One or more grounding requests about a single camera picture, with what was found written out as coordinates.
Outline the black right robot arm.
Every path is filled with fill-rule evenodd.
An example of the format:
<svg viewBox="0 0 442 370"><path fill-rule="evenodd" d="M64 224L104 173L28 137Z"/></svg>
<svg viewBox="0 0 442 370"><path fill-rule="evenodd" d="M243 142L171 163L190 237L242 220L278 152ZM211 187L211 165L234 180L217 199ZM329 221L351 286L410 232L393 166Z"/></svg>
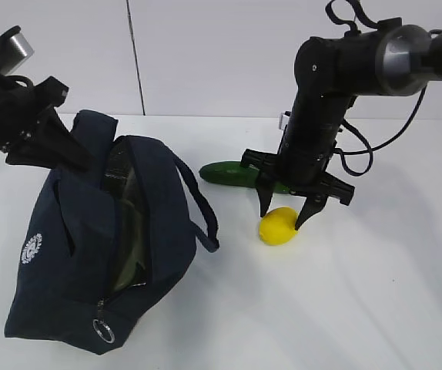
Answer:
<svg viewBox="0 0 442 370"><path fill-rule="evenodd" d="M266 214L277 184L305 202L295 225L302 226L329 198L351 202L354 187L327 172L342 156L337 134L349 129L347 110L359 96L412 96L442 81L442 30L404 25L400 18L352 27L342 38L311 37L294 62L296 97L278 150L246 150L243 167L258 171L255 188Z"/></svg>

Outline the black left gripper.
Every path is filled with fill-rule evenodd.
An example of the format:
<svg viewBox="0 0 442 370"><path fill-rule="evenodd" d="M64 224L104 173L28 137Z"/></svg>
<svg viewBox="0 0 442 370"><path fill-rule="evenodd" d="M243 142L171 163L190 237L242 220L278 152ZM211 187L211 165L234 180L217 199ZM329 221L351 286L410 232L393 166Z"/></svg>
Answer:
<svg viewBox="0 0 442 370"><path fill-rule="evenodd" d="M0 74L0 151L12 166L67 167L85 172L92 155L67 130L56 107L69 87L50 76L35 85L24 76Z"/></svg>

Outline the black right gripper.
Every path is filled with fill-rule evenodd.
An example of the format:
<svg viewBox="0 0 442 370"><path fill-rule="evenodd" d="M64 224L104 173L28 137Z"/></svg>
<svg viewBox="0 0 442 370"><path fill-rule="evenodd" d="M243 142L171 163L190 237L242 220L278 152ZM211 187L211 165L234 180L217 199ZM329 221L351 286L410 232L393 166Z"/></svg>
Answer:
<svg viewBox="0 0 442 370"><path fill-rule="evenodd" d="M306 198L296 219L295 230L321 212L328 197L344 205L351 203L354 186L326 171L337 148L337 134L342 123L341 117L327 114L311 114L303 119L293 118L291 113L276 153L245 150L240 166L252 165L260 170L256 192L261 217L270 207L276 183L281 183L294 195Z"/></svg>

